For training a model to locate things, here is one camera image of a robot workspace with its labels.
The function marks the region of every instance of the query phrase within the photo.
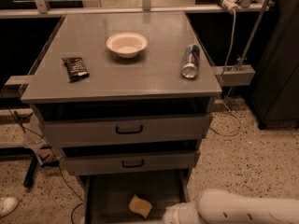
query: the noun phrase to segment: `yellow sponge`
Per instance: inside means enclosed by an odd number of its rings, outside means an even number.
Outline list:
[[[129,208],[131,212],[140,214],[144,219],[146,219],[150,213],[152,205],[150,202],[138,198],[134,195],[133,199],[129,203]]]

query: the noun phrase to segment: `terrazzo floor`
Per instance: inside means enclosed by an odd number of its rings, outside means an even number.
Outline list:
[[[250,197],[299,199],[299,130],[295,124],[258,129],[258,120],[241,97],[231,102],[233,112],[217,102],[213,121],[201,145],[201,158],[188,183],[191,200],[203,189],[217,188]],[[30,110],[18,110],[26,114]],[[0,112],[0,148],[19,147],[22,129],[7,110]],[[0,196],[16,196],[18,208],[0,223],[72,223],[80,198],[65,184],[57,167],[39,167],[34,185],[22,183],[31,162],[29,155],[0,157]],[[75,177],[62,171],[68,185],[83,198]],[[82,205],[73,215],[80,223]]]

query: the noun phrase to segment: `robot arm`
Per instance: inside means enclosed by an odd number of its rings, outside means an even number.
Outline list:
[[[207,189],[194,202],[168,208],[163,224],[170,223],[299,224],[299,201],[248,198],[225,190]]]

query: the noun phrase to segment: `silver can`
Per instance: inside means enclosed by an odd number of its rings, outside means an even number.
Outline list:
[[[186,78],[195,78],[198,74],[199,48],[192,44],[186,48],[181,74]]]

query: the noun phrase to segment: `white bowl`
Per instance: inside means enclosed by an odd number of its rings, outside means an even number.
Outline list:
[[[135,33],[116,34],[107,40],[107,47],[122,58],[135,57],[147,45],[147,38]]]

